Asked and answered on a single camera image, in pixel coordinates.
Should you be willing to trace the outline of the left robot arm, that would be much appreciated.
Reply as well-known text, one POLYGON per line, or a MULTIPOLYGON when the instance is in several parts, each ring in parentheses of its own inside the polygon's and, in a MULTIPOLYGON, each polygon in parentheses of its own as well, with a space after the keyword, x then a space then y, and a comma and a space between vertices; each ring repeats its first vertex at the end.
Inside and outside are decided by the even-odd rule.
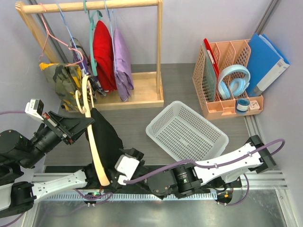
POLYGON ((6 218, 30 210, 40 200, 68 189, 96 189, 100 177, 93 164, 56 180, 32 183, 21 181, 26 169, 34 169, 48 152, 59 143, 73 144, 94 123, 92 117, 64 117, 52 111, 27 112, 41 122, 32 139, 18 131, 0 134, 0 216, 6 218))

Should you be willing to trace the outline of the black trousers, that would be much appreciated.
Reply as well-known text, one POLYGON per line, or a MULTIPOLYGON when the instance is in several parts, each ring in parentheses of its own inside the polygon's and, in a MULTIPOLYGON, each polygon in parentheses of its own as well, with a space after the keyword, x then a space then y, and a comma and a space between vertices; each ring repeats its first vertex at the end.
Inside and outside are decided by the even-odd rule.
POLYGON ((119 151, 120 148, 124 148, 123 142, 114 127, 96 108, 92 108, 90 113, 95 120, 92 124, 92 130, 101 164, 105 172, 114 170, 116 162, 123 155, 119 151))

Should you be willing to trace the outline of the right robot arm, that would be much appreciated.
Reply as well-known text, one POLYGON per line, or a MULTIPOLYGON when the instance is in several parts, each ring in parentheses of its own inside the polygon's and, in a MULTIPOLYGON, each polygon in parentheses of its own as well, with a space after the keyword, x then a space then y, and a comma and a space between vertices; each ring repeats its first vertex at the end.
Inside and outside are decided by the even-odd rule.
POLYGON ((262 173, 274 168, 276 163, 268 147, 279 142, 282 148, 284 139, 263 144, 255 135, 228 154, 204 161, 185 159, 153 171, 138 159, 121 155, 115 164, 117 175, 113 186, 119 188, 142 183, 147 186, 148 192, 160 199, 171 194, 184 198, 207 188, 212 181, 219 187, 225 187, 248 171, 262 173))

